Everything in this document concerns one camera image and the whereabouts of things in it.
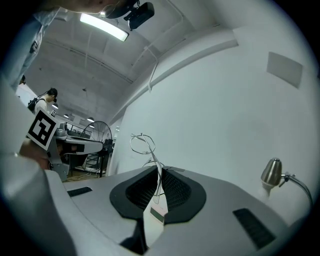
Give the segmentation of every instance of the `person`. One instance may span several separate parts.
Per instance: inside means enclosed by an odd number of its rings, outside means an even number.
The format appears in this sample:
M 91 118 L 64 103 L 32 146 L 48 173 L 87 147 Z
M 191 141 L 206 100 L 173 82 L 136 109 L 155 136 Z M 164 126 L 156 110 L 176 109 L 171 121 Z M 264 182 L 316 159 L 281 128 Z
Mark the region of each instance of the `person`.
M 14 91 L 17 90 L 23 74 L 39 52 L 46 29 L 60 8 L 88 14 L 104 11 L 109 16 L 115 13 L 122 14 L 131 2 L 133 0 L 43 0 L 15 36 L 1 65 L 1 79 Z
M 37 113 L 39 108 L 43 108 L 44 111 L 47 111 L 47 104 L 51 102 L 57 102 L 58 91 L 55 88 L 51 88 L 47 93 L 37 100 L 37 103 L 34 106 L 33 113 Z
M 25 75 L 22 76 L 21 80 L 20 80 L 20 84 L 19 85 L 25 85 L 26 84 L 26 77 Z

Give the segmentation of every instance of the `black vent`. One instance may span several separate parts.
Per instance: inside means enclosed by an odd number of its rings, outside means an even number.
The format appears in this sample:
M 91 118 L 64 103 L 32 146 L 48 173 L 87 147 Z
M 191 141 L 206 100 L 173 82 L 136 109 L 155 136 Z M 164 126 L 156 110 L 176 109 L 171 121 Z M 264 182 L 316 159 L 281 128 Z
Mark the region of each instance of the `black vent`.
M 126 197 L 131 203 L 145 210 L 157 189 L 157 179 L 157 171 L 149 173 L 126 189 Z
M 235 210 L 233 214 L 258 249 L 265 247 L 275 239 L 275 236 L 248 209 Z
M 168 211 L 172 211 L 188 201 L 191 188 L 168 171 L 162 172 L 162 188 L 165 191 Z

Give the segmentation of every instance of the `white shirt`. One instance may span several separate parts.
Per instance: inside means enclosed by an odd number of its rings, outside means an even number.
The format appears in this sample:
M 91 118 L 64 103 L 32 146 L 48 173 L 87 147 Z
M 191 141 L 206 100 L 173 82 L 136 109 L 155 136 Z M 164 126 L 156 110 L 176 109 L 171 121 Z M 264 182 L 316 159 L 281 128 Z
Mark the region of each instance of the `white shirt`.
M 37 104 L 35 104 L 34 114 L 37 113 L 37 111 L 38 111 L 39 108 L 43 108 L 44 111 L 47 111 L 47 101 L 46 101 L 46 97 L 45 97 L 45 96 L 42 96 L 40 99 L 39 99 L 39 101 L 37 102 Z

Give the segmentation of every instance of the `sleeve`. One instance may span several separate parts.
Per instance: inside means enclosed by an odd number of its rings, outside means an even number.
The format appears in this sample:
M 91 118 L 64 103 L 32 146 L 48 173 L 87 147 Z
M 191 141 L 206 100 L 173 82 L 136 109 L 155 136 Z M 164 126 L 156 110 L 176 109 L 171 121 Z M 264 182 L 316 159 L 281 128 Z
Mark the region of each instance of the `sleeve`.
M 43 108 L 44 111 L 47 111 L 47 103 L 44 100 L 39 100 L 38 103 L 35 104 L 34 113 L 37 113 L 39 108 Z

